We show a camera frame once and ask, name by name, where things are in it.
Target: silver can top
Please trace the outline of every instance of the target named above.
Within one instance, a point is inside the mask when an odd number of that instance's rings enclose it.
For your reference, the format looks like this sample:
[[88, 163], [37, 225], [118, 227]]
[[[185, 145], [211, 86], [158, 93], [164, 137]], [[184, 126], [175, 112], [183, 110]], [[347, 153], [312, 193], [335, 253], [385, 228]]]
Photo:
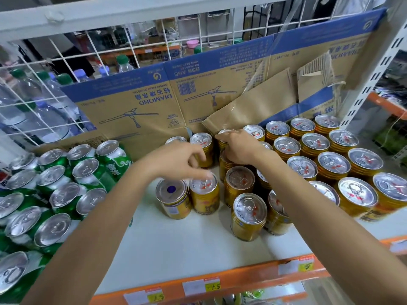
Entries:
[[236, 166], [227, 171], [225, 181], [235, 189], [248, 189], [254, 184], [254, 174], [249, 168]]
[[208, 133], [197, 133], [189, 139], [189, 143], [205, 148], [212, 143], [212, 136]]
[[37, 173], [34, 169], [24, 169], [16, 174], [14, 174], [10, 179], [7, 181], [7, 188], [8, 189], [18, 189], [23, 187], [24, 185], [30, 183], [32, 179], [37, 176]]
[[290, 126], [281, 121], [271, 121], [266, 124], [266, 130], [277, 136], [282, 136], [290, 131]]
[[269, 193], [269, 205], [278, 214], [280, 214], [284, 217], [288, 217], [288, 214], [284, 210], [284, 207], [282, 206], [281, 202], [277, 199], [277, 196], [276, 196], [276, 193], [274, 192], [274, 190], [270, 191], [270, 193]]
[[38, 177], [37, 185], [47, 186], [58, 181], [65, 173], [65, 167], [58, 165], [44, 170]]
[[330, 131], [329, 138], [341, 146], [356, 146], [359, 143], [359, 139], [353, 133], [344, 129]]
[[168, 139], [165, 144], [169, 144], [173, 141], [188, 142], [188, 140], [186, 140], [186, 138], [184, 138], [182, 136], [175, 136], [175, 137], [171, 137], [170, 139]]
[[321, 194], [327, 197], [329, 200], [335, 202], [336, 205], [339, 205], [339, 196], [336, 190], [332, 186], [321, 182], [321, 181], [309, 181], [313, 187], [315, 187]]
[[265, 141], [259, 141], [259, 143], [261, 143], [266, 149], [273, 150], [273, 147], [270, 143]]
[[58, 160], [61, 156], [65, 154], [64, 150], [53, 149], [45, 152], [43, 155], [38, 157], [38, 164], [41, 166], [48, 165]]
[[291, 126], [303, 132], [310, 132], [315, 129], [315, 123], [304, 117], [296, 117], [291, 120]]
[[338, 188], [346, 199], [363, 207], [372, 207], [379, 199], [372, 186], [357, 178], [340, 179]]
[[35, 159], [34, 153], [26, 153], [24, 155], [17, 156], [8, 165], [11, 170], [23, 169]]
[[301, 150], [300, 143], [291, 137], [278, 137], [274, 140], [274, 149], [284, 154], [295, 154]]
[[348, 151], [350, 161], [360, 167], [377, 170], [383, 167], [383, 159], [376, 153], [362, 148], [353, 148]]
[[234, 200], [233, 211], [242, 222], [256, 225], [266, 219], [267, 205], [258, 195], [244, 193]]
[[107, 192], [103, 188], [94, 188], [84, 194], [78, 201], [77, 212], [80, 215], [88, 215], [95, 206], [105, 199]]
[[328, 138], [317, 133], [304, 134], [301, 137], [301, 141], [304, 145], [314, 150], [326, 150], [329, 148]]
[[99, 160], [96, 158], [87, 158], [78, 163], [72, 170], [75, 178], [84, 178], [94, 173], [99, 167]]
[[109, 155], [117, 150], [119, 142], [117, 140], [107, 140], [99, 144], [96, 148], [96, 154], [100, 156]]
[[0, 260], [0, 295], [10, 290], [28, 267], [28, 257], [25, 252], [13, 252]]
[[339, 120], [333, 115], [317, 115], [314, 121], [318, 125], [326, 128], [339, 127]]
[[319, 154], [318, 163], [333, 173], [348, 173], [350, 170], [349, 161], [342, 155], [334, 152], [322, 152]]
[[66, 155], [66, 158], [70, 161], [81, 159], [82, 157], [85, 157], [91, 149], [92, 147], [89, 144], [80, 144], [70, 149]]
[[5, 197], [0, 197], [0, 218], [4, 218], [13, 213], [23, 203], [24, 195], [12, 193]]
[[407, 180], [395, 174], [380, 172], [373, 176], [373, 184], [387, 197], [407, 201]]
[[190, 180], [189, 189], [198, 195], [206, 195], [215, 190], [218, 180], [212, 172], [212, 178], [207, 180]]
[[266, 134], [264, 128], [255, 124], [246, 125], [243, 129], [256, 139], [260, 139]]
[[17, 217], [6, 226], [5, 233], [8, 237], [18, 237], [30, 230], [41, 217], [40, 207], [28, 207], [18, 213]]
[[34, 243], [39, 247], [50, 246], [64, 236], [71, 225], [71, 217], [66, 213], [52, 215], [35, 232]]
[[317, 164], [304, 156], [293, 156], [287, 160], [287, 165], [304, 179], [313, 178], [318, 173]]
[[80, 185], [73, 182], [62, 185], [51, 194], [51, 206], [57, 209], [69, 204], [78, 196], [80, 189]]
[[155, 188], [155, 196], [160, 202], [171, 205], [180, 201], [186, 195], [187, 189], [184, 180], [162, 179]]

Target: gold can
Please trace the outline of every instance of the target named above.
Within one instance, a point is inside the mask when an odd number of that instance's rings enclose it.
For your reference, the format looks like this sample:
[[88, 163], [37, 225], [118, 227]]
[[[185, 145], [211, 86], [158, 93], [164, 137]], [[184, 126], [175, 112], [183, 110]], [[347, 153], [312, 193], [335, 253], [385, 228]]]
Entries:
[[373, 176], [372, 185], [379, 196], [379, 203], [365, 213], [361, 220], [378, 222], [407, 206], [407, 180], [395, 174], [380, 172]]
[[186, 140], [186, 138], [184, 138], [182, 136], [175, 136], [175, 137], [171, 137], [170, 139], [168, 139], [165, 144], [170, 144], [173, 141], [188, 142], [188, 140]]
[[324, 182], [321, 182], [321, 181], [309, 181], [308, 183], [310, 183], [321, 194], [323, 194], [325, 197], [327, 197], [329, 200], [331, 200], [337, 206], [339, 206], [339, 204], [340, 204], [339, 195], [332, 186], [330, 186]]
[[[225, 129], [222, 129], [221, 131], [219, 131], [218, 134], [227, 133], [227, 132], [237, 132], [237, 130], [231, 129], [231, 128], [225, 128]], [[225, 141], [218, 140], [218, 146], [219, 146], [219, 151], [222, 151], [224, 148], [226, 148], [227, 143]]]
[[262, 175], [262, 173], [259, 171], [259, 169], [256, 169], [256, 175], [257, 175], [257, 180], [260, 183], [260, 186], [264, 189], [268, 189], [271, 190], [272, 186], [270, 185], [270, 183], [266, 180], [266, 178], [264, 177], [264, 175]]
[[300, 140], [301, 155], [314, 159], [322, 152], [328, 151], [329, 140], [321, 134], [304, 134]]
[[271, 121], [266, 124], [266, 141], [270, 144], [278, 137], [288, 136], [290, 134], [290, 126], [281, 121]]
[[155, 188], [155, 196], [165, 213], [173, 219], [185, 218], [191, 212], [188, 186], [184, 180], [162, 179]]
[[208, 180], [190, 180], [189, 193], [197, 213], [209, 215], [219, 208], [219, 184], [213, 173]]
[[362, 148], [348, 151], [350, 162], [349, 175], [368, 181], [383, 167], [383, 159], [376, 153]]
[[317, 115], [314, 119], [315, 132], [324, 136], [334, 130], [339, 129], [339, 120], [333, 115]]
[[372, 186], [357, 178], [340, 179], [334, 188], [341, 201], [339, 207], [354, 218], [372, 209], [379, 199]]
[[344, 129], [332, 130], [328, 137], [330, 142], [329, 150], [343, 156], [347, 156], [348, 151], [359, 144], [359, 139], [353, 133]]
[[225, 149], [222, 149], [219, 155], [219, 179], [222, 183], [225, 183], [225, 176], [228, 170], [236, 166], [239, 166], [239, 164], [230, 161], [226, 156]]
[[276, 193], [272, 190], [268, 196], [269, 210], [264, 229], [274, 236], [282, 236], [287, 233], [293, 222], [284, 211], [281, 202], [277, 199]]
[[274, 140], [274, 150], [287, 162], [290, 157], [300, 154], [301, 144], [292, 137], [279, 137]]
[[317, 179], [317, 164], [304, 156], [293, 156], [287, 160], [287, 165], [307, 181]]
[[244, 193], [236, 197], [231, 211], [230, 228], [242, 241], [254, 241], [266, 223], [267, 206], [258, 195]]
[[319, 181], [334, 184], [348, 176], [350, 170], [349, 161], [342, 155], [334, 152], [323, 152], [315, 159], [318, 168], [317, 179]]
[[247, 131], [249, 134], [251, 134], [258, 141], [264, 141], [266, 138], [265, 137], [266, 131], [259, 125], [250, 124], [243, 127], [243, 129]]
[[304, 117], [296, 117], [290, 122], [290, 137], [300, 140], [303, 134], [313, 133], [315, 123]]
[[254, 174], [249, 168], [236, 166], [226, 173], [225, 182], [225, 204], [232, 208], [236, 197], [243, 193], [251, 193], [254, 187]]
[[206, 160], [202, 161], [198, 155], [195, 158], [201, 168], [210, 168], [213, 165], [213, 143], [212, 136], [208, 133], [197, 133], [189, 139], [189, 143], [198, 144], [205, 152]]

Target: can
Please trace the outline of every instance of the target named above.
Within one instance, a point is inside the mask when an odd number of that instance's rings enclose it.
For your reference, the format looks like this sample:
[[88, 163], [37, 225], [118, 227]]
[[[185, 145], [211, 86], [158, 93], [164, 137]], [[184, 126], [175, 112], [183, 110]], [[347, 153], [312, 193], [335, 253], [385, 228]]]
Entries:
[[383, 167], [383, 159], [376, 153], [362, 148], [353, 148], [348, 151], [351, 176], [368, 180], [377, 174]]
[[72, 219], [81, 219], [76, 211], [77, 204], [87, 191], [85, 186], [73, 182], [58, 187], [50, 196], [50, 204], [54, 213], [67, 213]]
[[59, 213], [45, 220], [34, 235], [34, 243], [44, 254], [54, 255], [81, 221], [72, 220], [67, 213]]
[[12, 193], [0, 199], [0, 226], [5, 227], [12, 221], [20, 211], [36, 206], [43, 206], [44, 203], [33, 196], [26, 196], [22, 193]]
[[313, 187], [315, 187], [321, 194], [323, 194], [325, 197], [327, 197], [329, 200], [334, 202], [337, 206], [339, 206], [340, 200], [339, 200], [339, 195], [336, 192], [336, 190], [321, 181], [308, 181]]
[[45, 152], [43, 155], [38, 157], [38, 164], [41, 171], [44, 171], [53, 166], [64, 166], [68, 167], [69, 162], [66, 158], [66, 152], [62, 149], [53, 149]]
[[219, 184], [216, 176], [207, 180], [190, 180], [189, 193], [197, 213], [209, 215], [219, 208]]
[[133, 163], [116, 140], [107, 140], [96, 148], [99, 163], [104, 164], [113, 179], [118, 181]]
[[219, 155], [219, 179], [222, 183], [225, 183], [225, 176], [228, 170], [236, 166], [239, 166], [239, 164], [230, 161], [226, 156], [225, 149], [223, 148]]
[[184, 180], [162, 179], [155, 188], [155, 196], [170, 218], [186, 218], [192, 210], [188, 186]]
[[38, 158], [34, 153], [26, 153], [17, 156], [10, 162], [8, 167], [11, 169], [12, 174], [20, 172], [23, 169], [34, 169], [37, 172], [41, 171], [38, 164]]
[[[237, 132], [237, 130], [232, 129], [232, 128], [225, 128], [225, 129], [220, 130], [218, 134], [227, 133], [227, 132]], [[222, 149], [226, 148], [227, 143], [225, 141], [218, 140], [218, 146], [219, 146], [219, 151], [222, 151]]]
[[251, 134], [258, 141], [264, 141], [266, 139], [266, 131], [259, 125], [250, 124], [243, 127], [243, 129]]
[[21, 303], [50, 259], [38, 251], [18, 251], [1, 259], [0, 303]]
[[340, 179], [334, 188], [341, 201], [339, 207], [355, 218], [367, 213], [379, 200], [373, 187], [361, 179], [346, 177]]
[[165, 144], [170, 144], [173, 141], [179, 141], [179, 142], [188, 142], [188, 140], [186, 140], [186, 138], [182, 137], [182, 136], [175, 136], [175, 137], [171, 137], [170, 139], [168, 139]]
[[189, 139], [189, 143], [197, 144], [201, 146], [205, 152], [205, 161], [202, 161], [201, 158], [195, 155], [198, 165], [201, 168], [210, 168], [213, 165], [213, 143], [212, 136], [207, 133], [197, 133]]
[[41, 196], [37, 189], [38, 174], [34, 169], [24, 169], [14, 174], [7, 182], [7, 189], [26, 196], [33, 196], [44, 203], [48, 200]]
[[259, 141], [259, 143], [260, 143], [262, 146], [264, 146], [266, 149], [273, 150], [273, 147], [272, 147], [272, 145], [271, 145], [270, 143], [265, 142], [265, 141]]
[[348, 151], [359, 144], [359, 139], [344, 129], [332, 130], [328, 137], [330, 142], [329, 150], [343, 156], [348, 155]]
[[254, 241], [266, 223], [267, 206], [258, 195], [244, 193], [233, 202], [230, 228], [242, 241]]
[[109, 192], [116, 182], [106, 167], [95, 158], [88, 158], [75, 166], [72, 174], [77, 183], [88, 189], [103, 188]]
[[380, 172], [372, 179], [379, 203], [360, 219], [377, 222], [407, 206], [407, 180], [391, 173]]
[[259, 169], [256, 169], [256, 175], [257, 175], [256, 179], [259, 181], [260, 186], [261, 186], [263, 189], [268, 189], [268, 190], [271, 190], [271, 189], [272, 189], [272, 186], [271, 186], [270, 183], [266, 180], [266, 178], [264, 177], [264, 175], [262, 175], [262, 173], [260, 172]]
[[314, 119], [315, 132], [324, 136], [335, 129], [339, 129], [339, 120], [333, 115], [317, 115]]
[[23, 246], [17, 245], [6, 236], [4, 229], [0, 229], [0, 259], [17, 251], [26, 251]]
[[319, 181], [334, 184], [346, 177], [350, 170], [349, 161], [342, 155], [334, 152], [323, 152], [315, 159], [318, 168]]
[[236, 166], [229, 169], [225, 176], [224, 202], [232, 208], [238, 195], [251, 193], [254, 187], [254, 174], [249, 168]]
[[301, 144], [292, 137], [279, 137], [274, 140], [274, 151], [287, 162], [290, 157], [300, 154]]
[[266, 141], [270, 144], [278, 137], [288, 136], [290, 134], [290, 126], [281, 121], [271, 121], [266, 124]]
[[50, 218], [54, 213], [45, 207], [28, 207], [7, 224], [5, 233], [14, 243], [27, 247], [28, 249], [38, 249], [34, 243], [34, 235], [39, 226]]
[[94, 188], [82, 195], [76, 204], [76, 211], [85, 219], [95, 206], [105, 199], [107, 192], [103, 188]]
[[315, 123], [304, 117], [295, 117], [290, 122], [290, 128], [290, 137], [300, 140], [302, 135], [315, 131]]
[[269, 210], [267, 211], [267, 221], [264, 229], [274, 236], [282, 236], [287, 233], [293, 225], [281, 202], [277, 199], [276, 193], [272, 190], [268, 196]]
[[72, 182], [71, 178], [66, 176], [66, 169], [64, 166], [53, 166], [43, 171], [37, 182], [37, 188], [42, 196], [47, 199], [50, 198], [52, 193], [60, 188], [62, 185]]
[[304, 156], [293, 156], [287, 160], [287, 165], [307, 181], [317, 179], [317, 164]]
[[66, 154], [66, 158], [69, 161], [69, 166], [74, 168], [79, 162], [87, 158], [96, 158], [96, 150], [89, 144], [80, 144], [73, 147]]
[[328, 151], [329, 140], [321, 134], [304, 134], [300, 140], [301, 155], [311, 159], [316, 158], [322, 152]]

